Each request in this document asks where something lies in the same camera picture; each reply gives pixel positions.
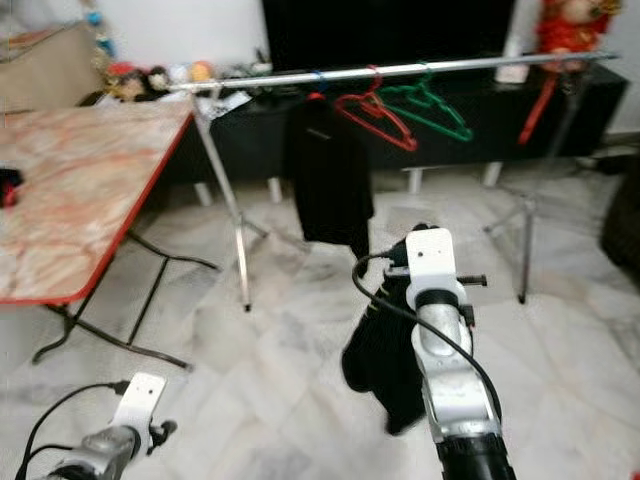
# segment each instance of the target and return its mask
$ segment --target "marble floor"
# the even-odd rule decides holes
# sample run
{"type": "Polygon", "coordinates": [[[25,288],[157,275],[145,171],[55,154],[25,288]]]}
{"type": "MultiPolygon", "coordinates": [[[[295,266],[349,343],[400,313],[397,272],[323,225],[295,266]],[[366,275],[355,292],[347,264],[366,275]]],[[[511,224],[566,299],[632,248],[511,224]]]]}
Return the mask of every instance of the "marble floor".
{"type": "MultiPolygon", "coordinates": [[[[399,174],[377,177],[372,250],[400,239],[419,221],[448,227],[461,274],[486,273],[472,288],[476,357],[494,379],[505,437],[520,480],[626,480],[640,469],[640,297],[597,245],[599,224],[618,179],[554,171],[536,225],[533,293],[515,300],[517,223],[495,239],[482,232],[514,199],[482,187],[480,167],[429,171],[422,193],[405,193],[399,174]]],[[[502,185],[530,183],[528,166],[509,168],[502,185]]],[[[366,300],[351,285],[346,247],[305,244],[290,199],[271,204],[264,185],[238,187],[241,204],[271,235],[250,237],[254,310],[239,301],[232,226],[222,202],[200,207],[191,190],[142,222],[163,248],[218,262],[222,274],[174,267],[139,343],[195,363],[191,373],[129,354],[81,331],[37,366],[24,363],[0,385],[0,478],[13,478],[32,424],[75,386],[119,380],[136,371],[165,376],[156,419],[179,430],[132,466],[137,480],[439,479],[423,421],[399,438],[384,433],[371,395],[346,386],[340,354],[366,300]]],[[[157,259],[125,245],[87,319],[115,334],[131,327],[157,259]]],[[[375,288],[382,264],[365,283],[375,288]]],[[[17,315],[3,310],[0,315],[17,315]]],[[[56,335],[47,314],[43,336],[56,335]]],[[[37,443],[74,443],[104,427],[117,398],[89,393],[58,412],[37,443]]],[[[57,459],[43,454],[30,476],[57,459]]]]}

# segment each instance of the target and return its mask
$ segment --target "black cable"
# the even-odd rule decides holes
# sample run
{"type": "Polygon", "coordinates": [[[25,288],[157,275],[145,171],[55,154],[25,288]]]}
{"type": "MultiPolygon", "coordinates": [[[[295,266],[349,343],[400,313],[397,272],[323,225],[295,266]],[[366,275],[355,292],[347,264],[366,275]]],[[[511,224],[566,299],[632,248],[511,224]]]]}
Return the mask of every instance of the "black cable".
{"type": "Polygon", "coordinates": [[[351,279],[353,280],[353,283],[355,284],[356,288],[360,290],[360,292],[362,292],[366,297],[368,297],[373,303],[383,308],[386,308],[387,310],[395,313],[396,315],[400,315],[401,317],[411,320],[412,322],[416,322],[420,326],[426,328],[435,336],[440,338],[440,340],[442,340],[451,348],[453,348],[456,352],[458,352],[462,356],[462,358],[464,358],[467,362],[469,362],[469,364],[478,372],[478,375],[480,375],[480,378],[482,379],[483,383],[487,387],[487,390],[489,390],[489,395],[493,400],[493,405],[496,409],[496,414],[498,415],[498,419],[502,422],[502,405],[500,404],[500,399],[498,398],[498,392],[496,390],[496,387],[493,385],[493,382],[489,378],[489,375],[487,374],[487,372],[485,372],[484,368],[482,368],[482,366],[471,355],[465,352],[464,349],[460,347],[460,345],[458,345],[456,342],[451,340],[440,330],[438,330],[432,325],[429,325],[427,322],[422,320],[416,314],[412,312],[408,312],[400,307],[397,307],[382,298],[376,297],[373,293],[369,292],[364,287],[364,285],[362,285],[362,283],[360,283],[360,278],[358,277],[358,269],[360,268],[360,266],[363,263],[368,262],[369,260],[372,260],[374,258],[388,258],[388,255],[389,255],[389,252],[376,253],[374,255],[367,255],[365,257],[362,257],[356,262],[355,266],[353,267],[353,270],[351,271],[351,279]]]}
{"type": "Polygon", "coordinates": [[[84,387],[78,388],[77,390],[74,390],[73,392],[68,393],[67,395],[62,397],[60,400],[58,400],[56,403],[54,403],[46,412],[44,412],[44,414],[40,417],[40,419],[38,419],[36,424],[31,429],[31,433],[29,433],[29,439],[27,440],[27,445],[24,448],[24,455],[22,456],[22,464],[18,469],[18,473],[16,473],[15,480],[27,479],[27,467],[29,466],[31,449],[33,448],[33,442],[35,441],[36,433],[38,432],[38,429],[42,426],[44,421],[47,419],[47,417],[49,417],[49,415],[51,415],[55,409],[57,409],[60,405],[62,405],[64,402],[66,402],[70,398],[75,397],[76,395],[82,392],[85,392],[87,390],[91,390],[94,388],[111,388],[116,392],[116,394],[122,395],[127,390],[128,386],[129,386],[129,382],[127,381],[116,382],[116,383],[94,383],[92,385],[85,385],[84,387]]]}
{"type": "Polygon", "coordinates": [[[29,455],[29,459],[27,460],[27,462],[30,462],[36,455],[45,450],[73,450],[73,447],[70,447],[68,445],[58,445],[57,443],[48,443],[36,448],[33,452],[31,452],[31,455],[29,455]]]}

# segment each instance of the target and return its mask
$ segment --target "red hanger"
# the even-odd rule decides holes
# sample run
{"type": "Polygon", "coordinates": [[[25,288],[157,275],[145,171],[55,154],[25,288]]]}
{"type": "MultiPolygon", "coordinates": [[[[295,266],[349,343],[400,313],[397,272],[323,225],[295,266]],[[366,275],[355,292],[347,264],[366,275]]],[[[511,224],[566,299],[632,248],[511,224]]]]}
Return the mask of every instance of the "red hanger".
{"type": "Polygon", "coordinates": [[[378,73],[378,70],[374,65],[369,65],[368,68],[371,68],[376,72],[376,77],[373,81],[373,85],[371,85],[371,88],[369,88],[369,90],[364,95],[342,95],[335,102],[336,110],[348,119],[353,120],[359,125],[362,125],[370,132],[373,132],[379,137],[384,138],[386,141],[393,143],[394,145],[409,152],[415,152],[418,148],[418,142],[415,138],[413,138],[411,130],[409,130],[409,128],[402,122],[402,120],[400,120],[394,113],[387,110],[387,108],[385,108],[384,106],[384,103],[382,103],[382,100],[380,100],[380,98],[375,94],[375,91],[380,87],[380,85],[382,85],[382,76],[380,75],[380,73],[378,73]],[[391,122],[393,122],[396,127],[398,127],[398,130],[400,130],[402,138],[393,137],[387,132],[384,132],[375,125],[369,123],[364,118],[359,117],[353,112],[350,112],[346,108],[346,104],[348,102],[356,103],[360,107],[360,109],[362,109],[366,114],[373,118],[387,118],[391,120],[391,122]]]}

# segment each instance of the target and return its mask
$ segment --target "clothes hanger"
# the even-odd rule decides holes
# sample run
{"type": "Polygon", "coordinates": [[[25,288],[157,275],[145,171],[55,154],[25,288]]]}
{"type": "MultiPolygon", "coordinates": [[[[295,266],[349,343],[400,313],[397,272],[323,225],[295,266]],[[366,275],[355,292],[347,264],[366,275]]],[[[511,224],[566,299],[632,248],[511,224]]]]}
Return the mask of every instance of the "clothes hanger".
{"type": "Polygon", "coordinates": [[[326,100],[327,97],[325,96],[324,92],[326,92],[327,89],[329,88],[329,82],[327,82],[327,79],[324,78],[324,75],[320,70],[314,70],[311,73],[315,73],[318,76],[318,79],[320,80],[320,82],[322,83],[316,89],[315,92],[311,92],[307,96],[307,100],[326,100]]]}
{"type": "Polygon", "coordinates": [[[409,130],[409,128],[402,122],[402,120],[400,120],[396,115],[385,108],[382,100],[380,100],[380,98],[378,98],[378,96],[375,94],[375,91],[380,87],[380,85],[382,85],[382,75],[380,75],[375,66],[369,65],[368,68],[371,68],[376,73],[373,84],[371,85],[369,90],[367,90],[367,92],[365,92],[363,95],[342,95],[335,101],[336,110],[348,119],[363,126],[370,132],[384,138],[386,141],[409,152],[415,152],[418,148],[418,142],[413,137],[411,130],[409,130]],[[375,119],[386,118],[390,120],[398,128],[398,130],[400,130],[401,137],[394,137],[376,127],[367,119],[362,118],[356,113],[347,110],[346,105],[348,103],[355,103],[360,108],[360,110],[362,110],[370,117],[373,117],[375,119]]]}
{"type": "Polygon", "coordinates": [[[429,88],[429,80],[431,79],[431,73],[427,74],[420,79],[420,81],[413,86],[401,86],[401,87],[385,87],[380,90],[380,98],[384,101],[387,108],[393,110],[400,115],[409,117],[412,120],[423,123],[437,132],[448,135],[461,142],[469,142],[473,139],[473,130],[467,127],[464,118],[442,97],[436,95],[429,88]],[[393,99],[402,95],[409,103],[420,107],[425,110],[432,110],[433,108],[439,108],[443,113],[448,115],[453,123],[454,128],[450,128],[437,123],[434,120],[429,119],[425,115],[420,115],[416,112],[411,112],[402,107],[393,105],[393,99]]]}

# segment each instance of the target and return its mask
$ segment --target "marble-pattern tabletop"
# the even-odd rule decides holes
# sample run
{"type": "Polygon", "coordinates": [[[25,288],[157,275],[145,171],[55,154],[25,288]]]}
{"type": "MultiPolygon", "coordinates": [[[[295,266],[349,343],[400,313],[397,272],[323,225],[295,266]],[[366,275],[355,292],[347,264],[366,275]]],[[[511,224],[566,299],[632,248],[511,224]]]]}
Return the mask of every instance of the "marble-pattern tabletop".
{"type": "Polygon", "coordinates": [[[187,103],[138,103],[10,116],[3,165],[21,170],[0,210],[0,304],[86,296],[182,131],[187,103]]]}

